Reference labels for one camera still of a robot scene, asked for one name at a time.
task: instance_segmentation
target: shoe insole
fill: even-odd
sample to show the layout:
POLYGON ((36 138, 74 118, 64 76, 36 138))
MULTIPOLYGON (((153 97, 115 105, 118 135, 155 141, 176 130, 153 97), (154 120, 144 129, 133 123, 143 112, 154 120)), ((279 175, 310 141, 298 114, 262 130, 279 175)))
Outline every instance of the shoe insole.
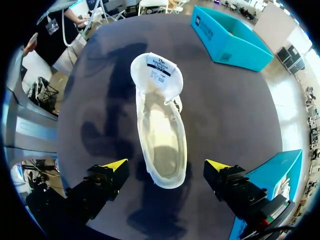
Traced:
POLYGON ((162 177, 170 178, 177 173, 178 161, 182 159, 173 112, 164 105, 164 98, 155 93, 146 95, 145 104, 145 136, 151 161, 162 177))

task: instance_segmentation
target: hand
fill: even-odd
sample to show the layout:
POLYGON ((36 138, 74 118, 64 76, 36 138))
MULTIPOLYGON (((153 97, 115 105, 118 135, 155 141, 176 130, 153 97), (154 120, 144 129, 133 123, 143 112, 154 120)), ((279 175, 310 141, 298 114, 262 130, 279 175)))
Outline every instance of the hand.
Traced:
POLYGON ((23 50, 23 56, 25 57, 28 53, 35 50, 36 46, 37 46, 37 39, 34 40, 33 42, 28 42, 27 46, 23 50))
POLYGON ((76 24, 79 26, 79 25, 82 25, 84 24, 85 22, 87 22, 89 19, 87 17, 85 17, 84 19, 80 19, 78 18, 78 20, 76 21, 76 24))

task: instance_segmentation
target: white shoe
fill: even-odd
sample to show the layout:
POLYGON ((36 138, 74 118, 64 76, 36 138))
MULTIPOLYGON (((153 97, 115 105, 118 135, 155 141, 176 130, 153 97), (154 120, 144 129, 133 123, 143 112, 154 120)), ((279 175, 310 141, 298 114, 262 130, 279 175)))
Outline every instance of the white shoe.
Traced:
POLYGON ((130 70, 136 85, 137 127, 146 169, 159 187, 177 188, 185 181, 187 167, 186 133, 180 116, 182 74, 174 63, 153 53, 136 57, 130 70), (164 69, 168 65, 168 72, 147 65, 159 58, 164 69))

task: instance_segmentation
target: teal box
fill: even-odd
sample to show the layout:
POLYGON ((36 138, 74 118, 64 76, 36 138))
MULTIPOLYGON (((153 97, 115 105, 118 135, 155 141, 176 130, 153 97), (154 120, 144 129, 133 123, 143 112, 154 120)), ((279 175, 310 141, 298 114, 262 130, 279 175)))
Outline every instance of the teal box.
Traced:
POLYGON ((215 63, 260 72, 274 58, 254 32, 225 13, 195 6, 191 26, 215 63))
MULTIPOLYGON (((268 190, 266 196, 268 200, 276 197, 275 191, 281 184, 282 179, 286 177, 289 179, 289 198, 293 201, 299 185, 302 158, 303 152, 301 149, 279 152, 269 161, 245 176, 250 178, 250 181, 257 187, 268 190)), ((229 240, 239 240, 246 226, 245 221, 235 217, 229 240)))

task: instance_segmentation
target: round table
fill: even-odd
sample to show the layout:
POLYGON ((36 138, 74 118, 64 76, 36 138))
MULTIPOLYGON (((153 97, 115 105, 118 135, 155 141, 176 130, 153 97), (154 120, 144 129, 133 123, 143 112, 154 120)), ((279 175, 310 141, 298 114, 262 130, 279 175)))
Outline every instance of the round table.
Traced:
POLYGON ((87 225, 124 239, 227 239, 234 214, 203 177, 205 159, 247 171, 282 151, 281 130, 261 73, 212 62, 186 15, 153 14, 100 27, 68 79, 58 121, 63 186, 95 164, 127 158, 130 177, 87 225), (180 68, 187 173, 176 189, 146 172, 137 131, 135 57, 153 52, 180 68))

